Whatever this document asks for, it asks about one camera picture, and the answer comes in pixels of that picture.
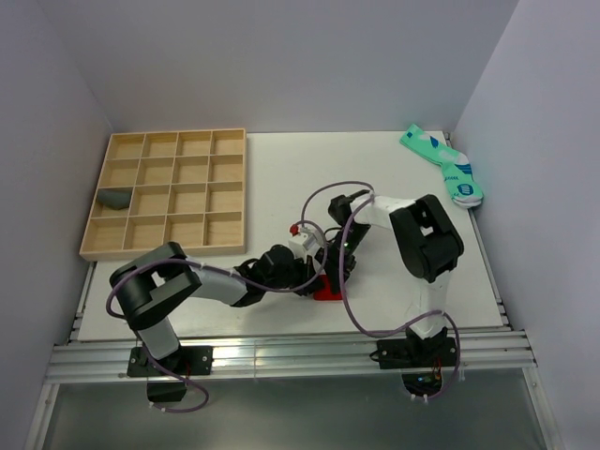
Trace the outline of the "red Santa sock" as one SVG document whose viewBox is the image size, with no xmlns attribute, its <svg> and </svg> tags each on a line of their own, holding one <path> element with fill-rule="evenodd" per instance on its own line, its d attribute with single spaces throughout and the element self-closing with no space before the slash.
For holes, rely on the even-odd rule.
<svg viewBox="0 0 600 450">
<path fill-rule="evenodd" d="M 317 289 L 313 292 L 312 298 L 320 302 L 341 301 L 340 292 L 335 292 L 327 275 L 320 275 L 317 283 Z"/>
</svg>

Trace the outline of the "grey sock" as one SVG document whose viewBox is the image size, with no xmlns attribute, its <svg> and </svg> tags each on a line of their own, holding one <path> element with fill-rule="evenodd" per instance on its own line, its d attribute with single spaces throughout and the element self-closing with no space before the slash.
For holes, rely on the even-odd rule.
<svg viewBox="0 0 600 450">
<path fill-rule="evenodd" d="M 131 189 L 101 188 L 97 192 L 97 201 L 106 208 L 120 211 L 129 208 L 132 193 Z"/>
</svg>

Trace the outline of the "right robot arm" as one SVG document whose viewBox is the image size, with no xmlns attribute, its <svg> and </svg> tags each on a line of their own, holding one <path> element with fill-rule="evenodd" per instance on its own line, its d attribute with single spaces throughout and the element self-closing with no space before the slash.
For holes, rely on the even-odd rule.
<svg viewBox="0 0 600 450">
<path fill-rule="evenodd" d="M 435 339 L 442 338 L 451 323 L 445 313 L 447 289 L 464 252 L 463 241 L 440 201 L 431 194 L 405 200 L 363 189 L 331 200 L 328 214 L 341 227 L 334 241 L 333 287 L 340 293 L 351 323 L 372 338 L 388 338 L 400 331 L 414 335 L 405 345 L 407 357 L 418 366 L 428 364 L 439 350 Z M 353 315 L 345 286 L 350 274 L 346 260 L 373 226 L 393 233 L 401 260 L 420 284 L 418 297 L 409 308 L 411 319 L 390 331 L 364 328 Z"/>
</svg>

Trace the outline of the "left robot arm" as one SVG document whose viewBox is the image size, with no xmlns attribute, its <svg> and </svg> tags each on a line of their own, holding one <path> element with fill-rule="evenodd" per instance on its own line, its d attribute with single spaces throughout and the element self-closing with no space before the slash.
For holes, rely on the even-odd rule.
<svg viewBox="0 0 600 450">
<path fill-rule="evenodd" d="M 247 308 L 266 293 L 310 295 L 323 286 L 324 267 L 315 263 L 326 257 L 319 242 L 290 242 L 227 270 L 194 262 L 169 242 L 120 267 L 109 282 L 127 325 L 149 352 L 149 364 L 172 374 L 181 367 L 183 352 L 169 315 L 189 297 Z"/>
</svg>

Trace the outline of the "mint green patterned sock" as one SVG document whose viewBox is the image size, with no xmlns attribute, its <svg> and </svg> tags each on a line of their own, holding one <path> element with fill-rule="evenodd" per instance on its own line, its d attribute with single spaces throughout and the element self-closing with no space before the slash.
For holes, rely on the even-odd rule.
<svg viewBox="0 0 600 450">
<path fill-rule="evenodd" d="M 463 209 L 478 206 L 484 193 L 473 179 L 473 169 L 468 158 L 445 144 L 419 126 L 412 124 L 400 138 L 400 143 L 416 155 L 437 165 L 451 200 Z"/>
</svg>

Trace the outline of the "wooden compartment tray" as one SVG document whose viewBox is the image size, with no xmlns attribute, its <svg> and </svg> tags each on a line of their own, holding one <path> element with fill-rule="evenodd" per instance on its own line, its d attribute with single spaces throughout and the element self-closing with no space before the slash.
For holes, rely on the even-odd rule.
<svg viewBox="0 0 600 450">
<path fill-rule="evenodd" d="M 131 189 L 128 209 L 101 188 Z M 192 256 L 246 251 L 247 133 L 242 128 L 114 133 L 85 226 L 89 262 L 134 259 L 173 241 Z"/>
</svg>

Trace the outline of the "aluminium frame rail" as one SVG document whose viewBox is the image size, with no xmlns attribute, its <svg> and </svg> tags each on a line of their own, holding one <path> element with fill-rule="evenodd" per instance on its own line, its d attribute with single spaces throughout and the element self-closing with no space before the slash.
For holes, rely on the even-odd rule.
<svg viewBox="0 0 600 450">
<path fill-rule="evenodd" d="M 467 332 L 460 338 L 466 370 L 535 368 L 523 331 Z M 208 380 L 297 378 L 382 374 L 369 358 L 376 341 L 357 333 L 288 337 L 184 339 L 184 346 L 213 348 Z M 129 382 L 131 340 L 80 342 L 52 350 L 46 384 Z"/>
</svg>

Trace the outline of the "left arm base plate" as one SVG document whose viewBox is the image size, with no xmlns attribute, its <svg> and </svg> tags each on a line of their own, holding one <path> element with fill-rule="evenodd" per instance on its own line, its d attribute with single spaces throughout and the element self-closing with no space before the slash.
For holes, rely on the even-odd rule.
<svg viewBox="0 0 600 450">
<path fill-rule="evenodd" d="M 180 376 L 207 376 L 212 369 L 213 350 L 212 346 L 183 346 L 158 362 Z M 148 378 L 164 376 L 164 373 L 153 366 L 142 347 L 134 347 L 129 356 L 127 376 Z"/>
</svg>

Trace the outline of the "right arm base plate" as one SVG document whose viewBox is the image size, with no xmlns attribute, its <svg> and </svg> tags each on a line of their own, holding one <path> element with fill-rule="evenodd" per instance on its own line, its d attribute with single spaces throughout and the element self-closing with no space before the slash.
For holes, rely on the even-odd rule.
<svg viewBox="0 0 600 450">
<path fill-rule="evenodd" d="M 380 369 L 446 368 L 456 364 L 458 347 L 453 337 L 444 334 L 427 339 L 409 335 L 378 340 L 369 358 Z"/>
</svg>

